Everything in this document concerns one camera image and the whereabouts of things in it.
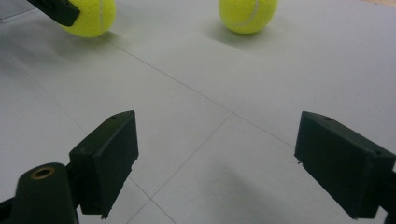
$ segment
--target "white tiled floor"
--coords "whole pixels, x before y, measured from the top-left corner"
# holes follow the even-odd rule
[[[117,0],[101,37],[40,11],[0,24],[0,200],[107,117],[136,112],[140,157],[108,220],[84,223],[382,223],[351,220],[297,164],[303,110],[396,153],[396,9],[279,0],[235,35],[217,1]]]

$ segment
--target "yellow tennis ball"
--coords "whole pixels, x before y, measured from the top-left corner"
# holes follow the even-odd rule
[[[259,32],[274,16],[277,0],[219,0],[224,25],[238,34]]]
[[[72,35],[96,37],[110,29],[116,18],[114,0],[70,0],[80,10],[75,23],[62,26]]]

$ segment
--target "screw hole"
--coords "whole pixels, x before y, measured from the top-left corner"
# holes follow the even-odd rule
[[[55,173],[55,169],[52,166],[47,166],[35,170],[30,177],[34,180],[45,179],[53,173]]]

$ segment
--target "tennis ball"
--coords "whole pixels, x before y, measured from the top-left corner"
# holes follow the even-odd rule
[[[70,0],[80,10],[72,26],[63,26],[67,32],[81,37],[96,37],[110,29],[116,18],[114,0]]]
[[[259,32],[274,16],[277,0],[219,0],[224,25],[238,34]]]

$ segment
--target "black object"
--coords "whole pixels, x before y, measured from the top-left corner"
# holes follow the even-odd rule
[[[27,0],[54,21],[64,26],[72,26],[80,11],[67,0]]]
[[[352,218],[396,217],[396,156],[334,119],[303,112],[295,157]]]
[[[112,116],[70,152],[21,176],[15,198],[0,203],[5,224],[76,224],[76,208],[106,218],[138,157],[134,111]]]

